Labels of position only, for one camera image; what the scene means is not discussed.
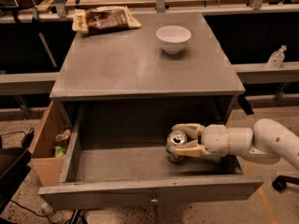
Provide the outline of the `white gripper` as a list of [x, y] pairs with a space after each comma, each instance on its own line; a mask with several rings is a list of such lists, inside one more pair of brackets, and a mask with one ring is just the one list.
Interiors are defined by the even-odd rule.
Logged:
[[193, 140], [183, 145], [172, 146], [170, 151], [176, 156], [199, 158], [208, 154], [215, 157], [228, 154], [229, 134], [224, 125], [212, 124], [205, 127], [199, 123], [181, 123], [174, 125], [172, 130], [182, 131], [192, 139], [201, 135], [202, 145]]

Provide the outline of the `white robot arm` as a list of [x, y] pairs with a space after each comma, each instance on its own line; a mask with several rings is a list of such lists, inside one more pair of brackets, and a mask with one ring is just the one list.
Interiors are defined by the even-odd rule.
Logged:
[[180, 162], [184, 157], [236, 155], [262, 164], [277, 163], [283, 158], [299, 169], [299, 137], [272, 119], [259, 119], [253, 128], [177, 124], [167, 137], [165, 150], [171, 162]]

